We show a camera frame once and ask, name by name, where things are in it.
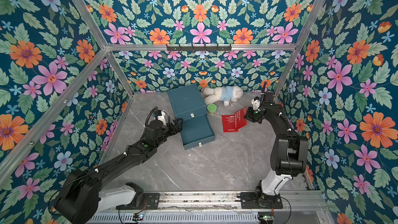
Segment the red postcard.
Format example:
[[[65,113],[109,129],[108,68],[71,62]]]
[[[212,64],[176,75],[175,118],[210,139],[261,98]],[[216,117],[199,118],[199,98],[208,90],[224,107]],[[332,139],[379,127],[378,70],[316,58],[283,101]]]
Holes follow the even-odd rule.
[[[246,107],[234,113],[234,127],[236,131],[247,125],[247,120],[245,119],[246,114]]]
[[[224,133],[238,132],[234,115],[222,115],[221,118]]]

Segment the teal drawer cabinet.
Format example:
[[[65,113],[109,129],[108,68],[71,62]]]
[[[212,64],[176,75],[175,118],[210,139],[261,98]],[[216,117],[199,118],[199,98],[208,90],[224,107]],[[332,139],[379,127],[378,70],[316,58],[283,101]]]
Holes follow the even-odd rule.
[[[181,139],[185,150],[201,147],[215,140],[207,116],[207,105],[196,85],[167,92],[175,118],[182,119]]]

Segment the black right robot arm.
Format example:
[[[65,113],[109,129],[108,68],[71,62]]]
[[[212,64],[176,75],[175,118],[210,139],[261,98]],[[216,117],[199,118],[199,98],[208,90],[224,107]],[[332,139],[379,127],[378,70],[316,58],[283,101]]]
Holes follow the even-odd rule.
[[[244,118],[259,124],[268,121],[276,135],[270,157],[271,170],[256,187],[254,201],[260,208],[282,208],[280,189],[306,170],[308,138],[294,131],[283,107],[274,102],[272,92],[261,92],[251,103]]]

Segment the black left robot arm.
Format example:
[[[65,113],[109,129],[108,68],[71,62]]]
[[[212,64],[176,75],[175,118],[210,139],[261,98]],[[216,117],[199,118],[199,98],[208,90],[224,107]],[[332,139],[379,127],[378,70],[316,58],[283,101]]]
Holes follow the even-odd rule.
[[[127,146],[122,154],[94,169],[74,170],[55,198],[55,210],[72,224],[85,224],[98,212],[140,198],[143,190],[134,183],[109,190],[103,188],[129,169],[149,160],[170,136],[182,131],[182,124],[181,118],[168,125],[153,120],[145,126],[139,141]]]

